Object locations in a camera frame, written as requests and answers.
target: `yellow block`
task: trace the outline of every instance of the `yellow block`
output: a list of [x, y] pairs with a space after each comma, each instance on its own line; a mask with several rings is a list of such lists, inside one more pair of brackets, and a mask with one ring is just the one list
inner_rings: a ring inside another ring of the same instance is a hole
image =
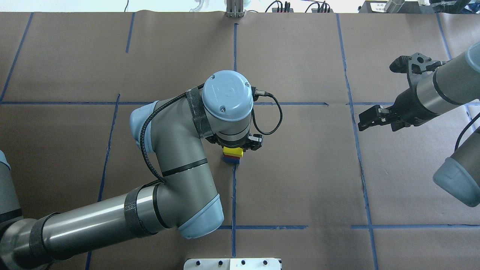
[[243, 157], [243, 149], [240, 147], [237, 147], [237, 148], [223, 147], [223, 153], [225, 155], [232, 156], [232, 157], [238, 157], [238, 158]]

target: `blue joint cap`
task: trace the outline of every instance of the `blue joint cap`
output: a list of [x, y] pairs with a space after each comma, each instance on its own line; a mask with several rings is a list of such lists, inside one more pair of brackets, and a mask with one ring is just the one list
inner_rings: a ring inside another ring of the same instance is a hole
[[252, 111], [252, 87], [242, 74], [222, 70], [205, 81], [202, 101], [213, 116], [229, 122], [239, 121]]
[[7, 158], [5, 157], [5, 154], [0, 150], [0, 162], [7, 165], [8, 169], [11, 171], [12, 168], [10, 167], [10, 164], [7, 162]]
[[470, 46], [465, 52], [465, 60], [473, 70], [480, 73], [480, 42]]
[[217, 194], [202, 210], [179, 227], [186, 239], [198, 238], [218, 229], [223, 222], [223, 209], [220, 194]]
[[[145, 120], [147, 120], [150, 114], [152, 114], [152, 112], [154, 111], [157, 102], [158, 100], [154, 103], [150, 103], [148, 105], [135, 109], [130, 114], [130, 130], [138, 148], [140, 148], [140, 131], [142, 130], [142, 126], [144, 125]], [[145, 130], [145, 149], [147, 153], [154, 152], [152, 147], [151, 129], [152, 122], [148, 123], [147, 129]]]
[[480, 187], [453, 158], [445, 159], [445, 163], [433, 175], [433, 181], [467, 206], [475, 207], [480, 203]]

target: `white label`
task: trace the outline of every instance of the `white label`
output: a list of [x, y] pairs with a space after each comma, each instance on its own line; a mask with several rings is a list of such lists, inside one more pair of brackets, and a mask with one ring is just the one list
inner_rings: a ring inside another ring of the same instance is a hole
[[385, 13], [385, 4], [386, 3], [370, 3], [370, 7], [373, 12], [383, 12]]

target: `wire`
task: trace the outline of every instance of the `wire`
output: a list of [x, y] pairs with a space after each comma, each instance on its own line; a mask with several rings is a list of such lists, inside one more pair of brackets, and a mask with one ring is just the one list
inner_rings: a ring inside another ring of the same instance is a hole
[[319, 3], [319, 2], [313, 2], [313, 3], [311, 3], [310, 6], [308, 6], [308, 8], [305, 10], [305, 13], [307, 13], [308, 9], [309, 9], [311, 6], [315, 5], [315, 4], [318, 5], [318, 7], [317, 7], [317, 12], [318, 12], [318, 11], [320, 10], [320, 3]]
[[462, 139], [463, 137], [463, 134], [465, 134], [465, 132], [473, 125], [473, 123], [475, 123], [476, 120], [478, 120], [480, 118], [480, 112], [477, 114], [477, 116], [475, 116], [466, 126], [465, 128], [462, 130], [462, 132], [460, 132], [460, 135], [458, 136], [458, 139], [456, 140], [456, 143], [455, 143], [455, 151], [458, 149], [458, 146], [460, 145], [460, 140]]
[[268, 93], [267, 95], [268, 97], [271, 97], [273, 98], [273, 100], [275, 101], [276, 105], [278, 106], [278, 111], [280, 112], [280, 120], [278, 120], [278, 124], [276, 125], [276, 127], [270, 131], [270, 132], [263, 132], [261, 131], [258, 126], [257, 126], [257, 120], [255, 119], [255, 111], [253, 110], [252, 108], [252, 118], [253, 118], [253, 125], [255, 126], [255, 128], [258, 130], [258, 132], [260, 132], [260, 134], [263, 134], [263, 135], [271, 135], [273, 134], [273, 132], [275, 132], [278, 127], [280, 126], [280, 124], [282, 123], [282, 120], [283, 120], [283, 112], [282, 112], [282, 108], [280, 107], [280, 104], [278, 103], [278, 100], [275, 98], [274, 95]]
[[[204, 85], [201, 84], [201, 85], [197, 86], [197, 88], [202, 89], [203, 86]], [[147, 165], [150, 172], [157, 178], [157, 180], [148, 183], [146, 186], [152, 186], [152, 185], [155, 185], [155, 184], [158, 184], [158, 183], [164, 183], [165, 182], [165, 179], [153, 167], [152, 163], [150, 162], [150, 159], [148, 158], [147, 151], [145, 149], [145, 132], [147, 130], [147, 126], [152, 121], [152, 119], [157, 114], [159, 114], [163, 109], [165, 109], [166, 107], [172, 105], [176, 101], [178, 101], [178, 100], [180, 100], [180, 99], [182, 99], [186, 96], [187, 96], [187, 94], [183, 93], [183, 94], [181, 94], [181, 95], [179, 95], [175, 98], [172, 98], [171, 100], [169, 100], [167, 103], [163, 104], [162, 106], [158, 107], [158, 109], [156, 109], [154, 112], [152, 112], [152, 114], [150, 114], [150, 116], [145, 120], [144, 125], [142, 126], [142, 129], [140, 130], [140, 150], [142, 151], [142, 156], [143, 156], [145, 164]]]
[[280, 10], [283, 9], [283, 3], [282, 3], [281, 1], [279, 1], [279, 0], [276, 0], [276, 1], [273, 1], [273, 2], [268, 6], [268, 8], [265, 10], [265, 13], [268, 12], [268, 9], [269, 9], [271, 6], [273, 6], [273, 4], [275, 4], [275, 3], [276, 3], [276, 5], [277, 5], [277, 8], [276, 8], [276, 11], [277, 11], [277, 12], [278, 12], [279, 9], [280, 9]]

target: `gray robotic arm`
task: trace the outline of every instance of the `gray robotic arm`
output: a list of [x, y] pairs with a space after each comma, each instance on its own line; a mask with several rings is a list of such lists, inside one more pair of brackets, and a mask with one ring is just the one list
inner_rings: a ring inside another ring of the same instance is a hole
[[253, 99], [266, 94], [252, 90], [234, 71], [215, 73], [203, 87], [202, 92], [197, 87], [132, 113], [137, 145], [146, 161], [146, 152], [155, 152], [163, 176], [118, 197], [39, 220], [23, 219], [10, 167], [0, 152], [0, 269], [42, 269], [53, 261], [172, 227], [187, 239], [217, 229], [223, 211], [201, 138], [258, 149], [263, 137], [250, 134]]
[[[480, 42], [448, 62], [432, 61], [420, 53], [401, 56], [390, 65], [390, 70], [406, 73], [410, 88], [398, 95], [391, 107], [375, 105], [361, 113], [360, 131], [386, 124], [391, 125], [392, 131], [419, 126], [479, 98]], [[433, 176], [437, 185], [470, 207], [480, 203], [478, 153], [480, 127], [461, 147], [455, 148]]]

